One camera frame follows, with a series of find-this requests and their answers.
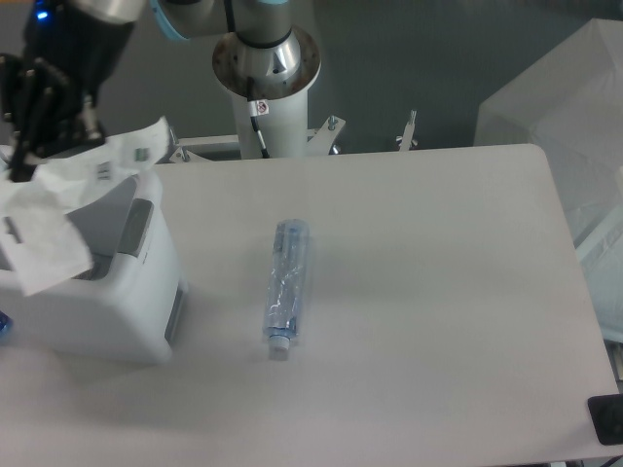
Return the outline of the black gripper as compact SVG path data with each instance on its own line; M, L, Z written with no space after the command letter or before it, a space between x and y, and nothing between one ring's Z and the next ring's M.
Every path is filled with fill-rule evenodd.
M26 158L86 151L105 142L92 97L114 72L134 23L112 22L80 8L33 8L23 32L23 59L1 55L1 118L13 127L9 178L26 182Z

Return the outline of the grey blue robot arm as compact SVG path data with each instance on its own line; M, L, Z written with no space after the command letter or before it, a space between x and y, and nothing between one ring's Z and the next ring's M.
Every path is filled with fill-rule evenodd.
M217 38L212 68L231 95L246 159L296 158L308 149L308 92L320 71L313 37L286 1L36 1L21 54L1 57L1 118L13 130L12 181L38 163L103 144L101 86L144 10L166 36Z

